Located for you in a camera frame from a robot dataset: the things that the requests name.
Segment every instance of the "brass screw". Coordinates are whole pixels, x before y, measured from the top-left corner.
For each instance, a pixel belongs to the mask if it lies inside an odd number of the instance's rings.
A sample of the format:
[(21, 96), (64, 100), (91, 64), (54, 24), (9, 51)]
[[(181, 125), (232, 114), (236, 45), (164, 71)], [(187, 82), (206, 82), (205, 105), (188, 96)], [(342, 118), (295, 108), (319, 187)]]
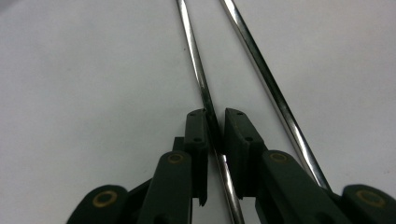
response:
[(278, 153), (278, 152), (272, 153), (270, 155), (270, 158), (273, 161), (280, 162), (280, 163), (284, 163), (284, 162), (288, 161), (288, 157), (287, 156), (285, 156), (285, 155), (283, 155), (281, 153)]
[(181, 154), (175, 153), (175, 154), (168, 156), (168, 161), (169, 161), (169, 163), (172, 163), (172, 164), (181, 163), (183, 160), (184, 160), (184, 157)]
[(117, 200), (117, 193), (113, 190), (106, 190), (98, 193), (93, 198), (93, 206), (98, 208), (107, 207), (113, 204)]
[(370, 204), (371, 206), (381, 207), (381, 208), (385, 207), (385, 204), (386, 204), (385, 200), (381, 196), (379, 196), (378, 194), (376, 194), (370, 190), (367, 190), (367, 189), (358, 190), (356, 192), (356, 195), (358, 196), (358, 198), (360, 200), (362, 200), (365, 203)]

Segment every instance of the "metal rod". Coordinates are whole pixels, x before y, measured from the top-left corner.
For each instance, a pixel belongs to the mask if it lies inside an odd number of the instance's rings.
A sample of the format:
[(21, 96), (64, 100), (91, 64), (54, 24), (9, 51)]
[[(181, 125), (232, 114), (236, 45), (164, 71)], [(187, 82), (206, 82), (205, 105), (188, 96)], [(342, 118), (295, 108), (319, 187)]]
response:
[(247, 54), (256, 68), (256, 71), (262, 81), (264, 88), (274, 105), (274, 108), (282, 121), (282, 124), (289, 135), (297, 155), (302, 162), (303, 167), (309, 175), (324, 189), (331, 190), (326, 177), (322, 173), (315, 156), (305, 140), (303, 132), (301, 131), (296, 119), (291, 113), (291, 110), (283, 97), (280, 88), (271, 74), (268, 65), (266, 64), (256, 42), (253, 39), (247, 25), (245, 24), (238, 8), (233, 0), (220, 0), (225, 11), (227, 12), (233, 28), (238, 33), (238, 36), (243, 43)]
[(198, 86), (201, 93), (201, 98), (204, 103), (204, 109), (206, 111), (207, 125), (209, 127), (209, 133), (212, 141), (214, 142), (214, 152), (216, 161), (219, 166), (219, 172), (223, 182), (223, 187), (226, 195), (226, 199), (230, 208), (233, 223), (242, 224), (245, 223), (242, 210), (239, 204), (239, 200), (236, 196), (235, 190), (233, 189), (233, 181), (231, 180), (230, 172), (226, 163), (224, 155), (219, 153), (222, 150), (221, 134), (219, 130), (219, 124), (216, 117), (215, 109), (212, 104), (210, 97), (209, 88), (206, 83), (204, 68), (201, 63), (198, 48), (195, 43), (194, 33), (191, 28), (189, 14), (186, 8), (184, 0), (177, 0), (177, 6), (180, 12), (181, 20), (183, 21), (184, 31), (186, 33), (187, 42), (189, 44), (192, 65), (194, 67), (195, 76), (198, 82)]

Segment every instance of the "chrome rod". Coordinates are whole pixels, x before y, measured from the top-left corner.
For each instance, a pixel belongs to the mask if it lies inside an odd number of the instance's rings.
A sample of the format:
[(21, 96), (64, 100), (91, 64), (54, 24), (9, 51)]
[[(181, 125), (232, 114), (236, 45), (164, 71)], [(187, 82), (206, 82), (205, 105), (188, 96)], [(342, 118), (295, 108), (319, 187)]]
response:
[(303, 132), (301, 131), (296, 119), (294, 118), (291, 110), (283, 97), (280, 88), (277, 86), (276, 81), (268, 68), (256, 42), (253, 39), (247, 25), (245, 24), (238, 8), (233, 0), (220, 0), (228, 17), (233, 24), (233, 28), (238, 33), (238, 36), (243, 43), (247, 54), (253, 63), (256, 71), (266, 89), (274, 108), (282, 121), (282, 124), (289, 135), (300, 161), (308, 172), (309, 175), (317, 182), (319, 186), (324, 189), (331, 190), (326, 177), (322, 173), (315, 156), (305, 140)]
[(226, 163), (226, 158), (224, 155), (219, 153), (219, 150), (222, 150), (222, 143), (221, 143), (222, 141), (221, 141), (219, 124), (216, 117), (215, 109), (212, 104), (212, 99), (210, 97), (209, 88), (206, 83), (204, 68), (201, 63), (201, 58), (199, 56), (197, 45), (195, 43), (194, 33), (191, 28), (191, 23), (187, 11), (186, 3), (184, 2), (184, 0), (177, 0), (177, 6), (180, 12), (181, 20), (183, 21), (187, 42), (189, 44), (192, 65), (198, 82), (201, 98), (204, 103), (207, 125), (209, 127), (209, 133), (211, 139), (214, 142), (213, 150), (215, 153), (216, 161), (219, 166), (219, 172), (223, 182), (225, 196), (230, 208), (232, 220), (233, 223), (235, 224), (242, 224), (245, 223), (245, 221), (242, 215), (242, 210), (239, 204), (239, 200), (236, 196), (235, 190), (233, 189), (233, 181), (231, 180), (230, 172), (228, 170), (228, 166)]

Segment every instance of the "white table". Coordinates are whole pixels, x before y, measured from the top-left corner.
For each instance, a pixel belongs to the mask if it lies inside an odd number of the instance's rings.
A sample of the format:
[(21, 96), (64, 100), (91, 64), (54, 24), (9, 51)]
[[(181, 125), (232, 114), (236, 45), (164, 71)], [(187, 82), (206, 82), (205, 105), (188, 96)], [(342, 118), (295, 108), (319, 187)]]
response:
[[(396, 197), (396, 3), (235, 3), (334, 192)], [(221, 125), (242, 110), (295, 156), (220, 1), (187, 7)], [(0, 71), (0, 223), (65, 223), (92, 189), (133, 189), (202, 107), (171, 0), (3, 0)], [(215, 166), (194, 224), (230, 222)]]

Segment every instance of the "shiny metal bar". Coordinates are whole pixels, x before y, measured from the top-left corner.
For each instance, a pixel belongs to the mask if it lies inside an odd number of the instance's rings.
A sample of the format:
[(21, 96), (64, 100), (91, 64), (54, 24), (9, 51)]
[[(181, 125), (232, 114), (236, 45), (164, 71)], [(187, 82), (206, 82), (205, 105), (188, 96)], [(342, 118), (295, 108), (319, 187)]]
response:
[(245, 223), (245, 221), (242, 215), (239, 200), (236, 196), (235, 190), (233, 189), (233, 181), (231, 180), (230, 172), (228, 170), (226, 157), (219, 153), (219, 150), (222, 150), (222, 140), (219, 130), (219, 124), (216, 118), (215, 109), (212, 104), (212, 99), (210, 97), (209, 88), (207, 87), (204, 68), (201, 63), (201, 58), (199, 56), (197, 45), (195, 43), (194, 33), (191, 28), (186, 3), (184, 2), (184, 0), (177, 0), (177, 6), (180, 12), (181, 20), (183, 21), (187, 42), (189, 44), (192, 65), (194, 67), (194, 72), (200, 89), (201, 98), (204, 103), (207, 125), (209, 127), (211, 139), (214, 142), (213, 149), (219, 166), (219, 172), (223, 182), (223, 187), (230, 208), (232, 220), (235, 224), (242, 224)]
[(220, 0), (225, 11), (227, 12), (233, 28), (238, 33), (241, 42), (243, 43), (247, 54), (256, 68), (256, 71), (262, 81), (264, 88), (274, 105), (274, 108), (281, 119), (286, 132), (289, 135), (297, 155), (302, 162), (303, 167), (309, 175), (324, 189), (331, 190), (324, 174), (322, 173), (311, 148), (305, 140), (303, 132), (301, 131), (296, 119), (291, 113), (291, 110), (283, 97), (280, 88), (271, 74), (268, 65), (266, 64), (253, 36), (250, 34), (247, 25), (245, 24), (238, 8), (233, 0)]

